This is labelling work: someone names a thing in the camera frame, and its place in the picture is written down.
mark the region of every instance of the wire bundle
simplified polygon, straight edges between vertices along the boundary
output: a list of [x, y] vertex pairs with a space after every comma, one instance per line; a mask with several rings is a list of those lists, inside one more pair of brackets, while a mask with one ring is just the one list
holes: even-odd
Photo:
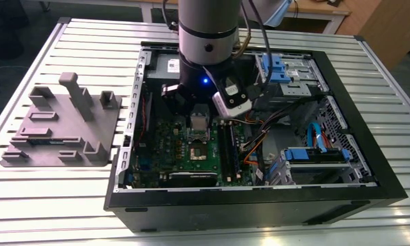
[[316, 95], [312, 97], [305, 97], [300, 98], [296, 100], [292, 104], [285, 106], [282, 109], [276, 111], [269, 118], [264, 121], [262, 125], [260, 126], [258, 132], [253, 138], [253, 140], [248, 141], [245, 146], [250, 146], [254, 144], [253, 148], [249, 150], [249, 153], [244, 159], [244, 162], [248, 163], [249, 161], [249, 156], [253, 154], [254, 150], [261, 147], [261, 143], [264, 139], [266, 138], [268, 132], [270, 130], [272, 125], [278, 122], [280, 119], [282, 119], [285, 116], [289, 115], [290, 112], [293, 112], [302, 104], [310, 102], [310, 101], [317, 101], [321, 98], [324, 98], [324, 95]]

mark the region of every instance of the power supply cable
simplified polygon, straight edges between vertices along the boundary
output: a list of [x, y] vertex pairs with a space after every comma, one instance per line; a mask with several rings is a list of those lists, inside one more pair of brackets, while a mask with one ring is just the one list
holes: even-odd
[[248, 29], [248, 35], [246, 35], [244, 44], [240, 47], [240, 50], [237, 51], [237, 53], [233, 56], [233, 59], [237, 59], [244, 54], [244, 52], [248, 48], [249, 42], [250, 42], [250, 38], [252, 38], [252, 36], [250, 36], [250, 25], [249, 25], [249, 21], [248, 21], [248, 14], [246, 14], [246, 9], [245, 9], [244, 3], [241, 3], [241, 10], [244, 12], [244, 19], [245, 19], [245, 24], [246, 24], [246, 29]]
[[172, 22], [169, 22], [168, 18], [167, 18], [167, 2], [169, 0], [163, 0], [163, 18], [164, 18], [164, 22], [167, 24], [167, 27], [172, 30], [172, 31], [177, 31], [177, 26], [173, 25]]
[[265, 29], [265, 26], [262, 24], [262, 20], [261, 20], [261, 16], [258, 14], [258, 10], [253, 4], [253, 0], [249, 0], [249, 5], [252, 7], [252, 10], [253, 10], [253, 14], [257, 18], [257, 22], [258, 22], [258, 25], [260, 25], [260, 29], [261, 29], [261, 33], [262, 33], [262, 38], [265, 40], [265, 46], [266, 46], [266, 52], [268, 52], [268, 60], [269, 60], [269, 72], [268, 72], [268, 76], [266, 76], [266, 80], [262, 84], [262, 90], [265, 91], [266, 90], [266, 87], [268, 87], [268, 84], [270, 82], [270, 78], [272, 78], [272, 51], [270, 51], [270, 44], [269, 44], [269, 39], [268, 39], [268, 34], [266, 34], [266, 29]]

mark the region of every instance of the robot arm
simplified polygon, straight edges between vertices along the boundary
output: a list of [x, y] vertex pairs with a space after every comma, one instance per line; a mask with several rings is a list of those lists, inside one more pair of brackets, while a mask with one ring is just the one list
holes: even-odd
[[[281, 0], [282, 8], [289, 1]], [[208, 104], [211, 112], [233, 118], [252, 108], [242, 78], [232, 59], [239, 40], [241, 0], [179, 0], [180, 85], [191, 104]]]

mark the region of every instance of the motherboard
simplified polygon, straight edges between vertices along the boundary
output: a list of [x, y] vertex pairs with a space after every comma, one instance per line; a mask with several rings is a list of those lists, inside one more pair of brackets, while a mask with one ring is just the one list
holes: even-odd
[[205, 117], [197, 116], [192, 126], [184, 120], [159, 120], [152, 137], [140, 143], [149, 154], [137, 151], [131, 160], [135, 187], [252, 185], [252, 167], [242, 164], [237, 151], [245, 141], [242, 125], [213, 122], [208, 128]]

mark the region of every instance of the floor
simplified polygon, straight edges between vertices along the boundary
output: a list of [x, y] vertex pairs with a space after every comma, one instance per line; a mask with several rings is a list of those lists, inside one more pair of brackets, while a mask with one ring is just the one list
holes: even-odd
[[[0, 69], [0, 113], [27, 72], [24, 67], [31, 66], [60, 17], [69, 16], [75, 18], [109, 19], [113, 21], [119, 20], [131, 22], [140, 22], [143, 20], [141, 10], [139, 8], [52, 3], [51, 11], [44, 13], [37, 2], [24, 0], [21, 2], [31, 24], [17, 30], [17, 35], [24, 45], [24, 54], [17, 59], [0, 60], [0, 67], [20, 66], [17, 68], [5, 67]], [[152, 14], [153, 21], [163, 23], [161, 10], [153, 9]], [[173, 10], [169, 10], [168, 16], [171, 19], [176, 18]], [[392, 71], [392, 74], [410, 96], [409, 55]]]

